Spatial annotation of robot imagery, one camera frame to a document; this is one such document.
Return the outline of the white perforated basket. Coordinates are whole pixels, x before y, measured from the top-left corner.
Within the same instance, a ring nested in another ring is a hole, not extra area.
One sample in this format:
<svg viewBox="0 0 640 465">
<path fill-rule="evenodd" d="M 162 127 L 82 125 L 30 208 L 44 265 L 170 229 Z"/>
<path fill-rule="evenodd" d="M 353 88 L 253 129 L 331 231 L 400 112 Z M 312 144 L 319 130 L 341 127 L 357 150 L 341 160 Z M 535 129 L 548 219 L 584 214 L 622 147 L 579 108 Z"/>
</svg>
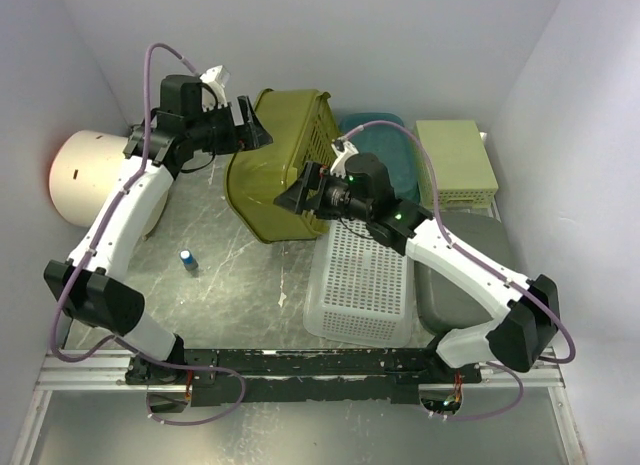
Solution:
<svg viewBox="0 0 640 465">
<path fill-rule="evenodd" d="M 303 310 L 318 337 L 369 347 L 404 347 L 415 309 L 413 263 L 368 238 L 361 222 L 333 222 L 316 241 Z"/>
</svg>

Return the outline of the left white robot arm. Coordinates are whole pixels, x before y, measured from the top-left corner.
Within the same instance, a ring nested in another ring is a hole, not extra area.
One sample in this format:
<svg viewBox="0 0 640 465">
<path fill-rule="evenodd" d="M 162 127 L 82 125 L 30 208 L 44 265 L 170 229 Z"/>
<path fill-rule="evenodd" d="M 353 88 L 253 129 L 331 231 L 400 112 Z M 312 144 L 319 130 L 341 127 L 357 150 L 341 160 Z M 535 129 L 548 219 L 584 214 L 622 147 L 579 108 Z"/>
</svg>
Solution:
<svg viewBox="0 0 640 465">
<path fill-rule="evenodd" d="M 133 128 L 117 181 L 89 231 L 65 261 L 52 260 L 44 270 L 57 317 L 108 331 L 109 339 L 150 362 L 165 384 L 185 375 L 183 341 L 146 312 L 144 296 L 125 276 L 153 210 L 197 152 L 216 157 L 272 143 L 250 99 L 242 95 L 238 105 L 241 123 L 222 86 L 193 75 L 166 76 L 159 105 Z"/>
</svg>

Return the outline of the pale green perforated box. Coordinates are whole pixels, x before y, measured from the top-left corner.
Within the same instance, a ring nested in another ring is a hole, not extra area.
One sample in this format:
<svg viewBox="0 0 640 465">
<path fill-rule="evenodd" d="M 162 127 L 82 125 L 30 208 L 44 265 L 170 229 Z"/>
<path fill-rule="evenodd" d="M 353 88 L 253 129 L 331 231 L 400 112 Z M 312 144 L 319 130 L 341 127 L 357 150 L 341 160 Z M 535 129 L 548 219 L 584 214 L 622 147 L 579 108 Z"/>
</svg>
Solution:
<svg viewBox="0 0 640 465">
<path fill-rule="evenodd" d="M 421 150 L 415 152 L 421 204 L 433 206 L 430 174 L 424 156 L 436 174 L 439 206 L 487 209 L 499 189 L 485 143 L 473 120 L 418 120 L 414 135 Z"/>
</svg>

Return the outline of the cream cylindrical container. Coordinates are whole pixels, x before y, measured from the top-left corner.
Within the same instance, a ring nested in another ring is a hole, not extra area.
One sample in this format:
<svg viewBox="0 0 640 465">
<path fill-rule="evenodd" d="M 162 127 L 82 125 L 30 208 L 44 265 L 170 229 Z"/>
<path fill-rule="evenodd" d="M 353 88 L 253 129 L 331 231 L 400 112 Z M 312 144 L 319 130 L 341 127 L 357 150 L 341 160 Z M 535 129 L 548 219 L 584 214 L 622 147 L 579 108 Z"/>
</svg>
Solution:
<svg viewBox="0 0 640 465">
<path fill-rule="evenodd" d="M 85 229 L 95 221 L 119 178 L 125 137 L 82 130 L 57 152 L 49 171 L 49 193 L 57 212 Z"/>
</svg>

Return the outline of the olive green tub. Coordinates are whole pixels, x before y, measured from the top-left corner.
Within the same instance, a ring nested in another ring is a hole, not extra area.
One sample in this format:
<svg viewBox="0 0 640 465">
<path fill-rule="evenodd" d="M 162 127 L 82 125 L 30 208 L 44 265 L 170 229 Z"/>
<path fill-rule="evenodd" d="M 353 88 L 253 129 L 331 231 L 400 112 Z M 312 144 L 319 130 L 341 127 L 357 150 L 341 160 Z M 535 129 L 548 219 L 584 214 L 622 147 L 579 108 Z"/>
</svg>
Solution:
<svg viewBox="0 0 640 465">
<path fill-rule="evenodd" d="M 232 156 L 224 190 L 230 208 L 262 243 L 314 240 L 329 229 L 309 212 L 295 215 L 274 204 L 306 162 L 329 166 L 335 160 L 331 142 L 339 128 L 329 100 L 329 92 L 317 89 L 265 89 L 254 103 L 273 143 Z"/>
</svg>

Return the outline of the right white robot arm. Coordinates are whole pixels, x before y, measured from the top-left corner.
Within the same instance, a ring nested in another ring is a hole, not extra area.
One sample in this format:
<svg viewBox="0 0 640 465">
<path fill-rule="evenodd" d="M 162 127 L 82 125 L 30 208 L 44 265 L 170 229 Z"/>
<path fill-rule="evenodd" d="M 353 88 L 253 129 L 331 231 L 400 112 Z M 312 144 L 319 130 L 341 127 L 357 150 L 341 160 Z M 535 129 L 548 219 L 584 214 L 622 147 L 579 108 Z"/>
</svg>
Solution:
<svg viewBox="0 0 640 465">
<path fill-rule="evenodd" d="M 432 212 L 396 196 L 387 168 L 373 154 L 347 158 L 341 175 L 308 162 L 274 203 L 296 215 L 360 220 L 377 243 L 436 271 L 484 308 L 489 321 L 431 342 L 424 369 L 435 382 L 477 362 L 498 361 L 526 373 L 559 329 L 558 291 L 549 277 L 529 279 L 441 230 Z"/>
</svg>

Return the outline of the blue translucent plastic container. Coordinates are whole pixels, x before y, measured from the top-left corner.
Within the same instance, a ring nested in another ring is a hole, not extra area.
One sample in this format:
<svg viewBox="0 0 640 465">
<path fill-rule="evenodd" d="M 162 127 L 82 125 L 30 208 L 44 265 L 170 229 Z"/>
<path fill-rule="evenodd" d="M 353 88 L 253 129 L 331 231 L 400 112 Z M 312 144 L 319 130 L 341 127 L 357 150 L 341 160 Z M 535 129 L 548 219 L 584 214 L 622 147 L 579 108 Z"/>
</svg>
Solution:
<svg viewBox="0 0 640 465">
<path fill-rule="evenodd" d="M 404 122 L 394 114 L 367 112 L 344 116 L 339 122 L 339 130 L 346 134 L 359 125 L 379 120 L 404 126 Z M 359 153 L 372 153 L 386 166 L 398 198 L 420 202 L 412 142 L 402 131 L 389 125 L 375 125 L 367 127 L 350 141 Z"/>
</svg>

